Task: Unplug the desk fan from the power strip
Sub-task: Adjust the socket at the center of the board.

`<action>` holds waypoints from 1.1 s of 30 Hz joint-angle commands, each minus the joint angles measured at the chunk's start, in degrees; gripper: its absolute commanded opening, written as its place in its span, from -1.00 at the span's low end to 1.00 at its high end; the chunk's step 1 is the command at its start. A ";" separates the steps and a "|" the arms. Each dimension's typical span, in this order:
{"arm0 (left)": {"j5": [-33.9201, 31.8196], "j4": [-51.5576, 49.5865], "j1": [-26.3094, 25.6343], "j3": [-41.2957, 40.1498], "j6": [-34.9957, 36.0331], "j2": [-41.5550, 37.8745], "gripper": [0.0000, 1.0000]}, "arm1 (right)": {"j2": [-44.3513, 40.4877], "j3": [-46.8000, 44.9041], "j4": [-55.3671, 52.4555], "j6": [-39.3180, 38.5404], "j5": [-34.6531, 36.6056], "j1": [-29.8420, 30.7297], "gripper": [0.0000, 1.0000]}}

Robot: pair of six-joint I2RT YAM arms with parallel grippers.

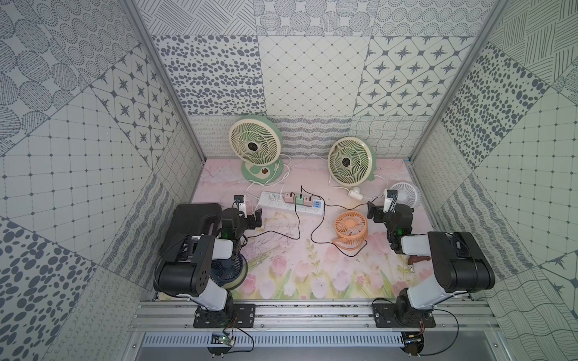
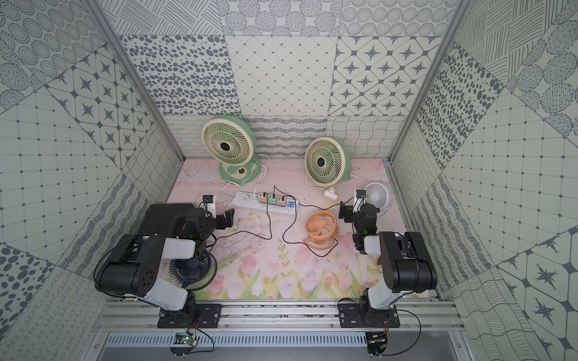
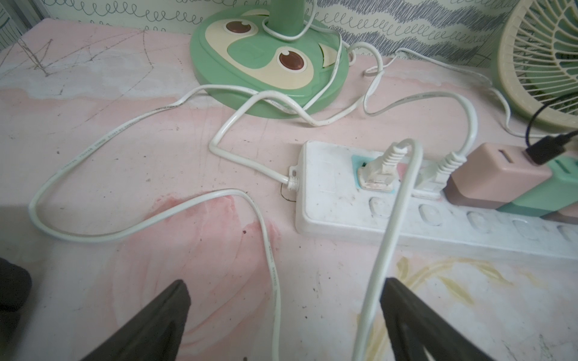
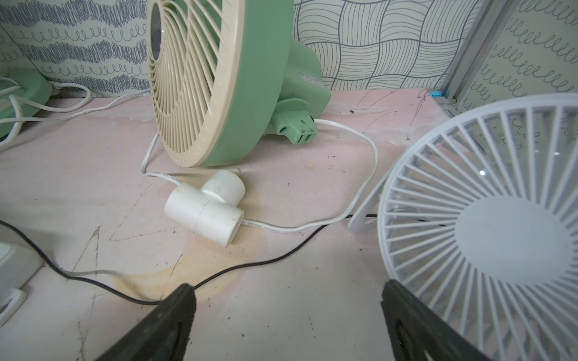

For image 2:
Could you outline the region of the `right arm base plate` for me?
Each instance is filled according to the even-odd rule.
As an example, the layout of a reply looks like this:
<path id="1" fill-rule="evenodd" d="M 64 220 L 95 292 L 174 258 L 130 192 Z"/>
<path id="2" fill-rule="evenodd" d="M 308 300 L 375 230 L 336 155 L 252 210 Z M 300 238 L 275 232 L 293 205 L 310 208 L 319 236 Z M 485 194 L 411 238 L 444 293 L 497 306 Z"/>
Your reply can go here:
<path id="1" fill-rule="evenodd" d="M 396 309 L 376 310 L 368 305 L 347 302 L 337 305 L 342 328 L 399 328 L 400 320 Z"/>

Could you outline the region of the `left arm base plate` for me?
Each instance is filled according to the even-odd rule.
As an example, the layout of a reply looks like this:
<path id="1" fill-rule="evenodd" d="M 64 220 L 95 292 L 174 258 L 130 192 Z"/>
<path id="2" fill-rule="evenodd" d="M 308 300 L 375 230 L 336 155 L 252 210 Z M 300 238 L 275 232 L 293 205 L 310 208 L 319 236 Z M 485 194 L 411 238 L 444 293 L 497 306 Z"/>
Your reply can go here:
<path id="1" fill-rule="evenodd" d="M 180 311 L 160 310 L 159 329 L 192 328 L 216 329 L 221 318 L 221 304 L 199 304 L 186 306 Z"/>

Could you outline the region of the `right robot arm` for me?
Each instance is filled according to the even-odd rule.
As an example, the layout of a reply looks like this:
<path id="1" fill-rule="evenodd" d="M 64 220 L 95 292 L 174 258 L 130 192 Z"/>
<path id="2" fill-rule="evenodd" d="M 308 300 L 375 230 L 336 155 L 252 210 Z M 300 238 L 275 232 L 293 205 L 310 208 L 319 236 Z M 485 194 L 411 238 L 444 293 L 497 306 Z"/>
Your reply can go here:
<path id="1" fill-rule="evenodd" d="M 394 304 L 411 293 L 437 287 L 438 275 L 420 233 L 379 231 L 378 208 L 356 200 L 340 203 L 339 218 L 352 224 L 352 241 L 361 254 L 378 258 L 383 281 L 364 290 L 359 301 L 362 315 L 394 311 Z"/>

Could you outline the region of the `white power strip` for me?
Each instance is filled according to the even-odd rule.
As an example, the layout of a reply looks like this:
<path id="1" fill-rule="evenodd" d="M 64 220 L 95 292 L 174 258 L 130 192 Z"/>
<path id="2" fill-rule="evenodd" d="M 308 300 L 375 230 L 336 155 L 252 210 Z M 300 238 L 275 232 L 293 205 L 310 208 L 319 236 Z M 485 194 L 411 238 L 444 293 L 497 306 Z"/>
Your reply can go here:
<path id="1" fill-rule="evenodd" d="M 271 205 L 266 203 L 261 203 L 258 200 L 258 195 L 253 193 L 247 193 L 238 191 L 232 202 L 233 208 L 246 209 L 251 211 L 261 211 L 285 215 L 295 215 L 300 212 L 300 205 L 298 201 L 288 200 L 285 206 Z"/>

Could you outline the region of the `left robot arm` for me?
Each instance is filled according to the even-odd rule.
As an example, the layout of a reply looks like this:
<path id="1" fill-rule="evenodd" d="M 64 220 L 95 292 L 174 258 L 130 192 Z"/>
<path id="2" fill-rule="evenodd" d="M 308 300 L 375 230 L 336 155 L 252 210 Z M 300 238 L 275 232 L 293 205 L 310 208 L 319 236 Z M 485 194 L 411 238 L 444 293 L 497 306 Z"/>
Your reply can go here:
<path id="1" fill-rule="evenodd" d="M 189 286 L 205 278 L 216 262 L 207 240 L 233 226 L 235 211 L 213 214 L 191 203 L 156 204 L 136 234 L 126 234 L 99 261 L 96 289 L 118 298 L 134 297 L 162 311 L 193 315 Z"/>

